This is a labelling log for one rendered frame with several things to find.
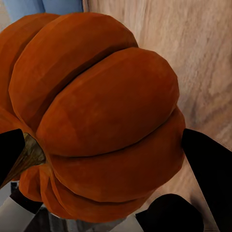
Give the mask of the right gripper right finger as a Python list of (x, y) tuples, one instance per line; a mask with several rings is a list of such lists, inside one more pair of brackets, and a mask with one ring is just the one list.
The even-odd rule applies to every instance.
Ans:
[(232, 152), (190, 129), (184, 129), (181, 146), (219, 231), (232, 232)]

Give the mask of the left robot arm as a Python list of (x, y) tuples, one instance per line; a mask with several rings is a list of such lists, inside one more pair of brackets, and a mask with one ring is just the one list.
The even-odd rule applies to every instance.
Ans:
[(26, 198), (18, 187), (0, 206), (0, 232), (24, 232), (42, 205)]

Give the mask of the pumpkin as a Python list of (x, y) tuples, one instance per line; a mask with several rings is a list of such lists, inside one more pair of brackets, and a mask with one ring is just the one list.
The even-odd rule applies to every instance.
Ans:
[(19, 181), (54, 215), (107, 223), (140, 209), (182, 168), (177, 75), (110, 15), (26, 15), (0, 33), (0, 134), (25, 147)]

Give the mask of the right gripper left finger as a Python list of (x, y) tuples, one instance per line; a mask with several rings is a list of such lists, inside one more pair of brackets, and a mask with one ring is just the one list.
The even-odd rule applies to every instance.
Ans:
[(0, 134), (0, 187), (25, 147), (21, 129)]

